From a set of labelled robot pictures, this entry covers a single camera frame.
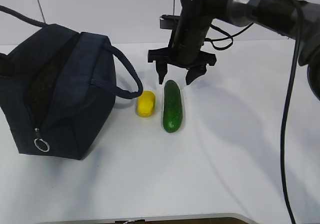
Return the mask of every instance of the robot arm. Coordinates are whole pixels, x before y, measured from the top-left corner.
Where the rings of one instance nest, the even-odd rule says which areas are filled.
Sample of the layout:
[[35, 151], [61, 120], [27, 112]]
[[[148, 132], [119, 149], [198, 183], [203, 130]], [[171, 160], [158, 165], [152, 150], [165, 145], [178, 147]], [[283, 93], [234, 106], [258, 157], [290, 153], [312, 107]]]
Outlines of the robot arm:
[[[309, 65], [309, 83], [320, 99], [320, 5], [295, 1], [304, 15], [299, 64]], [[298, 12], [287, 0], [181, 0], [181, 4], [180, 17], [162, 16], [162, 28], [172, 29], [168, 47], [150, 50], [148, 54], [149, 62], [156, 61], [160, 84], [167, 73], [167, 64], [188, 69], [187, 84], [204, 75], [207, 64], [215, 64], [214, 54], [201, 51], [213, 19], [239, 27], [254, 22], [297, 38]]]

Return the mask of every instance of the navy blue bag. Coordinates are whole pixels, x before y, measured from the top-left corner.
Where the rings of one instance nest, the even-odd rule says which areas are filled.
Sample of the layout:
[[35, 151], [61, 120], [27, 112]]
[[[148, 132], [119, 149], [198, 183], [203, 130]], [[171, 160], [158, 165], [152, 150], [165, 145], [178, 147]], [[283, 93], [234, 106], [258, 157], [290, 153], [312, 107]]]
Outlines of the navy blue bag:
[[[135, 69], [105, 35], [47, 25], [3, 6], [0, 11], [42, 28], [10, 54], [0, 54], [0, 106], [19, 153], [80, 160], [116, 96], [142, 94]], [[137, 92], [117, 87], [113, 56], [136, 81]]]

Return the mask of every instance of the metal ring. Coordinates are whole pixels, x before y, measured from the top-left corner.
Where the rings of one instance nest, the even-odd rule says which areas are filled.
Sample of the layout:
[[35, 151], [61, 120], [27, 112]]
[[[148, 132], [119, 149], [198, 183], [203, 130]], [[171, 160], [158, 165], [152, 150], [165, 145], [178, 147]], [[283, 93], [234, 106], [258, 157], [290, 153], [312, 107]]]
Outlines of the metal ring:
[[[46, 150], [42, 149], [42, 148], [37, 144], [37, 141], [41, 141], [42, 143], [44, 143], [44, 144], [46, 145], [47, 149], [46, 149]], [[44, 152], [44, 153], [47, 153], [47, 152], [50, 151], [50, 145], [49, 145], [46, 141], [44, 141], [43, 139], [36, 138], [36, 139], [34, 140], [34, 145], [36, 146], [36, 148], [38, 148], [40, 151], [42, 151], [42, 152]]]

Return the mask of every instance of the zipper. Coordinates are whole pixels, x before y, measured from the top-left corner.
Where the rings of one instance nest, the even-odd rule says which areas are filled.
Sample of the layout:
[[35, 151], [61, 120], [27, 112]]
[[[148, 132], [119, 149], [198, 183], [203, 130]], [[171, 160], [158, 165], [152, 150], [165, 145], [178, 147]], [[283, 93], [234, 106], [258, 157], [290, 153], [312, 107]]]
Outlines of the zipper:
[[[48, 142], [46, 142], [45, 140], [42, 139], [41, 134], [40, 134], [40, 129], [39, 128], [35, 128], [35, 136], [36, 139], [33, 141], [34, 145], [36, 146], [36, 148], [38, 148], [40, 151], [47, 153], [50, 151], [50, 145]], [[46, 145], [46, 148], [41, 147], [39, 144]]]
[[43, 123], [47, 117], [58, 77], [79, 39], [79, 33], [74, 35], [56, 55], [43, 66], [30, 82], [24, 94], [24, 104], [36, 137], [33, 141], [34, 145], [45, 153], [49, 152], [50, 145], [42, 138], [40, 129], [43, 127]]

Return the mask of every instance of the zipper pull ring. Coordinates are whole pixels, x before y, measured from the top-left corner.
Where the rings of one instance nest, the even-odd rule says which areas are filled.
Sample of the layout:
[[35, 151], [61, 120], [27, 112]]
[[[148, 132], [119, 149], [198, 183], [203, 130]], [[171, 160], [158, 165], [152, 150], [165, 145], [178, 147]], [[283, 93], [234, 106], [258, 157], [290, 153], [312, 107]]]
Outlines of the zipper pull ring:
[[[39, 128], [35, 128], [35, 135], [36, 135], [36, 139], [33, 141], [34, 145], [36, 148], [38, 148], [40, 151], [47, 153], [50, 151], [50, 145], [48, 144], [48, 142], [46, 142], [45, 140], [42, 139], [41, 134], [40, 134], [40, 129]], [[46, 145], [46, 149], [43, 149], [42, 147], [39, 146], [39, 144], [45, 144]]]

